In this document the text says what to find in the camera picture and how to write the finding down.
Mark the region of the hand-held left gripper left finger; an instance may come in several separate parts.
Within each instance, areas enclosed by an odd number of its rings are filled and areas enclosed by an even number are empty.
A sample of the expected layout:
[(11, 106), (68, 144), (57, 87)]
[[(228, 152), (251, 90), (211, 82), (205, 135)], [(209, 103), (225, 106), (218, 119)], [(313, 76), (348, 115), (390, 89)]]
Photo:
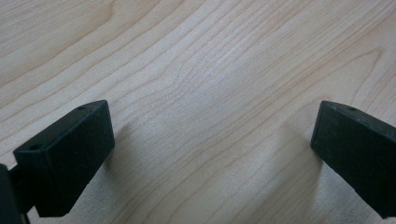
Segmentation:
[(62, 217), (115, 146), (108, 102), (75, 108), (13, 151), (18, 206), (41, 217)]

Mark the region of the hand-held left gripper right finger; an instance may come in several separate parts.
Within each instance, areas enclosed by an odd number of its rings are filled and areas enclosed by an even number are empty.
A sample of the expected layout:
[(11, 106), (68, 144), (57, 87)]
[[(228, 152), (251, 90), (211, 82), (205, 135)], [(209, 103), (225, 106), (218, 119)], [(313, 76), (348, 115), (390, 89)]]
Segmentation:
[(310, 146), (382, 218), (396, 217), (396, 127), (323, 101)]

